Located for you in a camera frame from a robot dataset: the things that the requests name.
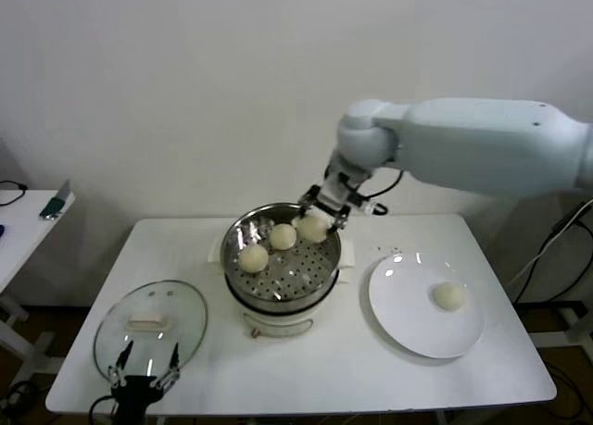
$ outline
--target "small table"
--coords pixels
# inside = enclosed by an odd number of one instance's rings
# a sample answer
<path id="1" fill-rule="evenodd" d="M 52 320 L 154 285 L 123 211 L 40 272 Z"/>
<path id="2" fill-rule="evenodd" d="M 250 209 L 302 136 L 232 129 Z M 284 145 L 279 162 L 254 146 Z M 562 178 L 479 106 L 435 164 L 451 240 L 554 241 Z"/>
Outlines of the small table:
<path id="1" fill-rule="evenodd" d="M 252 339 L 221 266 L 208 252 L 232 219 L 146 219 L 134 227 L 47 396 L 47 408 L 86 413 L 109 386 L 93 361 L 101 319 L 130 290 L 175 279 L 197 287 L 208 327 L 181 379 L 148 414 L 306 415 L 506 406 L 552 399 L 556 388 L 497 277 L 456 215 L 352 218 L 356 267 L 343 269 L 323 319 L 299 336 Z M 475 276 L 485 331 L 452 360 L 393 346 L 364 309 L 366 277 L 383 256 L 433 251 Z M 100 405 L 106 413 L 111 405 Z"/>
<path id="2" fill-rule="evenodd" d="M 3 200 L 10 200 L 19 194 L 20 191 L 0 191 Z M 0 224 L 6 229 L 0 237 L 0 293 L 61 219 L 39 218 L 39 213 L 55 195 L 56 191 L 27 191 L 10 206 L 0 207 Z M 74 194 L 70 194 L 62 212 L 66 212 L 73 202 Z M 27 380 L 36 372 L 57 374 L 63 358 L 44 355 L 55 335 L 43 332 L 35 344 L 30 344 L 12 330 L 17 320 L 24 321 L 29 317 L 27 311 L 7 294 L 0 296 L 0 306 L 10 314 L 6 323 L 0 322 L 0 345 L 23 361 L 13 383 Z"/>

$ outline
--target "pot lid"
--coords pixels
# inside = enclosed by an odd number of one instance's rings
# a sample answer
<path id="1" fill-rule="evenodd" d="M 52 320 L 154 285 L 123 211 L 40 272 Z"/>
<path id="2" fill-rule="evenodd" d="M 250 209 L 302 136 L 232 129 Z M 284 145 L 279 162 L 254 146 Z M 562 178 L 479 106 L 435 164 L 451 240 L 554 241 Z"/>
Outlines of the pot lid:
<path id="1" fill-rule="evenodd" d="M 162 375 L 179 345 L 179 368 L 194 355 L 208 323 L 206 301 L 184 281 L 158 281 L 125 295 L 106 314 L 95 335 L 94 358 L 99 372 L 116 364 L 133 342 L 125 366 L 128 375 Z"/>

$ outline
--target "white wall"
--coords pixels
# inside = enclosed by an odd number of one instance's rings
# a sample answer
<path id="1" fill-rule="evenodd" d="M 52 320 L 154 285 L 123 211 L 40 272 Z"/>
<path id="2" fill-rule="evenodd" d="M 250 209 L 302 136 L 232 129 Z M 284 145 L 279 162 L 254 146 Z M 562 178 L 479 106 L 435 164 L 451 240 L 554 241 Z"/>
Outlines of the white wall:
<path id="1" fill-rule="evenodd" d="M 12 289 L 86 304 L 138 219 L 295 200 L 354 100 L 593 120 L 592 17 L 590 0 L 0 0 L 0 137 L 33 185 L 79 196 Z M 410 178 L 385 201 L 461 212 L 483 244 L 513 207 Z"/>

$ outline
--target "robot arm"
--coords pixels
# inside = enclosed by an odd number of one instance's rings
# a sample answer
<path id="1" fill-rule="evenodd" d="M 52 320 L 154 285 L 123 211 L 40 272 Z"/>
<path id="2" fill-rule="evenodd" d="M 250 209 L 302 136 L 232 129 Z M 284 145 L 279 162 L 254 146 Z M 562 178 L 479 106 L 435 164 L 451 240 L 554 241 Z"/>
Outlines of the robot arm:
<path id="1" fill-rule="evenodd" d="M 535 196 L 593 188 L 591 125 L 533 101 L 446 98 L 415 105 L 353 104 L 321 188 L 301 199 L 346 224 L 350 207 L 372 212 L 358 194 L 378 168 L 481 194 Z"/>

